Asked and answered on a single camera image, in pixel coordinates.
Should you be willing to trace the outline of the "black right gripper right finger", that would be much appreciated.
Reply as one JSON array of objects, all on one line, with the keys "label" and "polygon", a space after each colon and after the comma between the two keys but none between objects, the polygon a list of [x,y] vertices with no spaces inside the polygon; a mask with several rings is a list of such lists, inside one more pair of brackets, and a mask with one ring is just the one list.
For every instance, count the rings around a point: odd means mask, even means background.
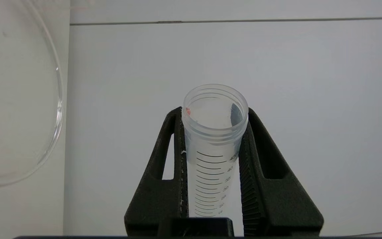
[{"label": "black right gripper right finger", "polygon": [[324,218],[253,109],[239,150],[245,236],[318,237]]}]

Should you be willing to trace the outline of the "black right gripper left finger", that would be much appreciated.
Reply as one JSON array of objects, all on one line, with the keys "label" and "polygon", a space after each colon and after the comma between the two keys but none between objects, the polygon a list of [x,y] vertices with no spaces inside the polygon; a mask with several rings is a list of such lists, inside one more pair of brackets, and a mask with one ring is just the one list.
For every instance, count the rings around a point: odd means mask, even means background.
[{"label": "black right gripper left finger", "polygon": [[[156,236],[159,223],[189,215],[187,162],[182,108],[164,119],[147,167],[124,216],[127,236]],[[170,139],[174,139],[174,177],[162,178]]]}]

